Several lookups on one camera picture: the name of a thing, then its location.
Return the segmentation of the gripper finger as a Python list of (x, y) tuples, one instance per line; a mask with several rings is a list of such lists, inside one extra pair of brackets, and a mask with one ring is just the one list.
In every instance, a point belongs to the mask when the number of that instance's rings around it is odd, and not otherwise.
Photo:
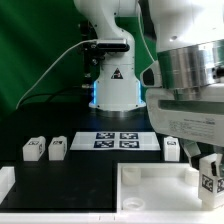
[(181, 139), (180, 144), (188, 158), (189, 164), (192, 165), (193, 159), (201, 155), (198, 144), (195, 141), (187, 139)]

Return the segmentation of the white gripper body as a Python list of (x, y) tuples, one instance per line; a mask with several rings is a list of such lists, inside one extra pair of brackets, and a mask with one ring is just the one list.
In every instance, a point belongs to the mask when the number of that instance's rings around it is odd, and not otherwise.
[(157, 133), (224, 147), (224, 87), (205, 87), (201, 98), (177, 101), (171, 91), (146, 91), (150, 123)]

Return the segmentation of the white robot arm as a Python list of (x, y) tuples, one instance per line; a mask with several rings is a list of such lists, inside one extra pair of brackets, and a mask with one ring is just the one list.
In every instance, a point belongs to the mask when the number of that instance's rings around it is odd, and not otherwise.
[(153, 129), (197, 154), (224, 147), (224, 0), (73, 0), (102, 56), (91, 107), (148, 110)]

